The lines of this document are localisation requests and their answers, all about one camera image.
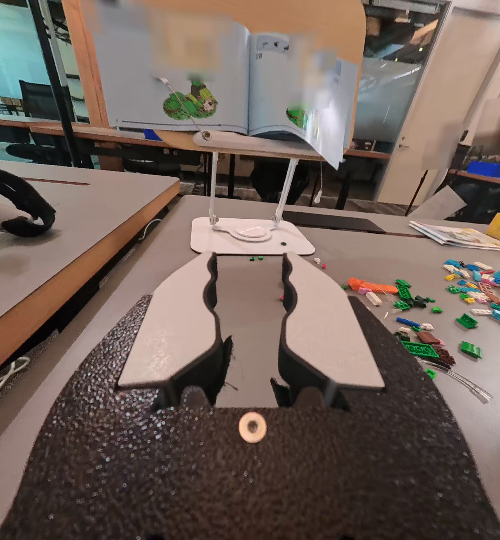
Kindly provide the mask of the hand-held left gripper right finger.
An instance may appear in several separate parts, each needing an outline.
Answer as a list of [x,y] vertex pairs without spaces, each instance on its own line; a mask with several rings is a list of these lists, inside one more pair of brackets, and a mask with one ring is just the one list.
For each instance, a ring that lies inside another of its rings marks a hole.
[[279,407],[293,407],[306,392],[325,406],[348,409],[342,392],[381,392],[385,381],[348,295],[322,270],[294,252],[282,255],[278,372],[271,378]]

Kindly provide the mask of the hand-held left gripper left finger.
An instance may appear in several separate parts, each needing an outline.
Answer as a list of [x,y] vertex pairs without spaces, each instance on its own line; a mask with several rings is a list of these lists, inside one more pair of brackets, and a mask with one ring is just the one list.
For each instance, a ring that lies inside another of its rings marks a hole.
[[204,252],[152,293],[118,379],[121,389],[159,389],[167,407],[200,388],[215,405],[228,360],[217,305],[217,254]]

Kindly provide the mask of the orange lego brick separator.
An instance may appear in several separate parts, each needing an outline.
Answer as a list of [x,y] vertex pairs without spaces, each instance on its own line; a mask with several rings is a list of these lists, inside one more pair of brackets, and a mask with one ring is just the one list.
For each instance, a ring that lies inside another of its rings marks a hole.
[[398,293],[396,286],[381,285],[366,280],[360,280],[357,278],[349,278],[347,280],[348,286],[355,292],[359,292],[361,289],[363,293],[372,292],[375,294],[390,294],[394,295]]

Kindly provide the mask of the pile of green brown lego pieces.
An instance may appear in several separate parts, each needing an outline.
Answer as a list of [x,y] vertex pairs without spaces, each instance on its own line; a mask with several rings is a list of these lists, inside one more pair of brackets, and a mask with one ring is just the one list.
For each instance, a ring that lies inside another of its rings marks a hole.
[[429,369],[450,376],[482,403],[490,400],[490,395],[480,387],[451,370],[454,358],[429,331],[422,329],[410,334],[399,329],[392,334],[356,292],[352,294],[345,283],[341,287],[348,290],[349,302],[385,384],[376,397],[365,397],[364,401],[397,411],[450,408],[452,399],[443,396],[427,373]]

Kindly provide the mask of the pile of blue yellow lego pieces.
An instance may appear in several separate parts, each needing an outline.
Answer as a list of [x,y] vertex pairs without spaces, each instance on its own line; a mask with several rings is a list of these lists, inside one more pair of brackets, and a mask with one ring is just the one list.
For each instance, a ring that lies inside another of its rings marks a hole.
[[500,326],[500,266],[447,259],[442,268],[445,290],[455,298],[456,325],[463,328],[455,319],[467,313],[478,320],[478,326],[483,319],[494,320]]

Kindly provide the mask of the open lego instruction booklet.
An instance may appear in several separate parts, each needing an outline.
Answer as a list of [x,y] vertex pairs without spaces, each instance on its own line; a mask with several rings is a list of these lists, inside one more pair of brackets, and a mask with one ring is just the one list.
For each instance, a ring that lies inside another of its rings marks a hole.
[[349,146],[360,60],[340,57],[327,1],[90,1],[111,126],[294,140],[338,168]]

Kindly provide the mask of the white and wooden book stand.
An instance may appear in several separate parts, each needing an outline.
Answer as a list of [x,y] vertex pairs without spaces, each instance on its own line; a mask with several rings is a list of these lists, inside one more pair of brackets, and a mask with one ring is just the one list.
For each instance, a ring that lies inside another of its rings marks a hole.
[[[208,217],[193,220],[191,248],[314,253],[282,214],[299,161],[315,153],[338,169],[349,147],[361,1],[147,1],[145,22],[152,75],[167,90],[159,129],[193,130],[193,144],[212,152]],[[216,215],[219,150],[289,159],[273,217]]]

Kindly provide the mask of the black flat pad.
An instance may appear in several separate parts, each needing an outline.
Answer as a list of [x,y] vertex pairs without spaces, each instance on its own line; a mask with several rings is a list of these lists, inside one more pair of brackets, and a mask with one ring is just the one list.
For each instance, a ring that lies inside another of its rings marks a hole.
[[321,228],[370,234],[386,234],[385,230],[364,218],[343,215],[284,211],[282,219],[297,227]]

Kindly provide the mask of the grey table with wooden edge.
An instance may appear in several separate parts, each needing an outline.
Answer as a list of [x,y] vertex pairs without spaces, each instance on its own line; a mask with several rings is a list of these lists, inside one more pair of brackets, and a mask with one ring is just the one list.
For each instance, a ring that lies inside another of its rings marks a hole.
[[0,232],[0,366],[180,193],[177,177],[26,164],[0,170],[56,210],[47,233]]

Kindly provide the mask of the colourful instruction leaflet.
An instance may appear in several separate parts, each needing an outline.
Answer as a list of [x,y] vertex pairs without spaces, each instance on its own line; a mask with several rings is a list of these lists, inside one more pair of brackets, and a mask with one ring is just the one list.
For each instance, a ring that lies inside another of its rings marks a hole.
[[442,246],[500,251],[500,240],[473,228],[427,225],[411,220],[409,226]]

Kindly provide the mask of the long wooden desk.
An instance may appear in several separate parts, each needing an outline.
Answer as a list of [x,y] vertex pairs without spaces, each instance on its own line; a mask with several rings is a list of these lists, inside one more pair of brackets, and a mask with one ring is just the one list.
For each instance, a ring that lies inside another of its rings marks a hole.
[[[16,117],[16,116],[0,116],[0,128],[6,131],[21,130],[25,135],[31,136],[45,136],[55,140],[55,143],[61,145],[65,141],[64,130],[60,122],[55,120],[29,118],[29,117]],[[166,155],[176,156],[172,161],[177,161],[179,164],[190,164],[191,157],[203,157],[210,154],[207,150],[213,150],[212,147],[205,147],[195,145],[193,143],[193,136],[186,133],[179,133],[177,135],[179,140],[181,137],[184,139],[182,142],[175,142],[170,144],[164,141],[161,137],[158,137],[153,132],[153,138],[147,138],[144,135],[143,130],[137,131],[120,131],[109,127],[94,127],[90,124],[72,123],[72,130],[75,138],[77,139],[77,145],[81,156],[104,156],[110,158],[126,158],[134,160],[149,160],[159,161],[160,150],[165,150]],[[228,198],[233,198],[234,194],[234,157],[235,155],[243,156],[246,158],[271,158],[271,159],[287,159],[286,152],[277,152],[272,150],[267,151],[245,151],[245,150],[229,150],[226,148],[220,148],[218,152],[229,156],[230,173],[228,180]],[[342,166],[353,165],[354,159],[366,159],[372,163],[386,162],[389,160],[390,155],[383,152],[374,152],[366,150],[354,150],[348,149],[344,154],[344,163]],[[346,202],[348,200],[349,189],[355,180],[355,173],[351,170],[346,172],[346,176],[343,180],[340,193],[336,200],[335,209],[345,210]]]

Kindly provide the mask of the blue plastic bin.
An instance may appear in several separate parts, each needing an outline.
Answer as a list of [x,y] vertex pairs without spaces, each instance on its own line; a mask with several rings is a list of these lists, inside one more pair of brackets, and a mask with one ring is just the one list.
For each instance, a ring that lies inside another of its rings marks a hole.
[[467,167],[467,172],[479,176],[500,179],[500,164],[488,163],[485,161],[472,161]]

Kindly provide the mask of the black office chair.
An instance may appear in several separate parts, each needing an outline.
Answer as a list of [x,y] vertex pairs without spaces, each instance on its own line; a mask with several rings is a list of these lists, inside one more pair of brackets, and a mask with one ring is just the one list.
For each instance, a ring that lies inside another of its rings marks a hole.
[[22,106],[26,117],[60,120],[55,97],[49,84],[19,80]]

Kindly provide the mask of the white door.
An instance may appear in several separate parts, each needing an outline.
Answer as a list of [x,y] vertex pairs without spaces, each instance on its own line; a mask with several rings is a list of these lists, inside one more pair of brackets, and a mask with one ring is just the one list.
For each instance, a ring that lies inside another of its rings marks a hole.
[[447,4],[381,183],[377,203],[421,203],[443,178],[500,64],[500,1]]

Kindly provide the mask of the black metal pole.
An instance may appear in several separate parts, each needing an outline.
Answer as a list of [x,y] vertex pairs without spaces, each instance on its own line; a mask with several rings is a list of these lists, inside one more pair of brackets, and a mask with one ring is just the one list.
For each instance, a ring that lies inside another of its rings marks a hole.
[[43,15],[38,1],[28,1],[30,6],[33,22],[35,24],[37,37],[39,40],[40,48],[44,58],[44,63],[48,77],[50,80],[52,94],[56,103],[58,116],[62,125],[64,138],[67,148],[70,153],[71,163],[73,167],[83,168],[84,164],[79,154],[79,148],[71,125],[71,119],[69,116],[62,86],[60,83],[55,58],[52,53],[50,39],[46,31]]

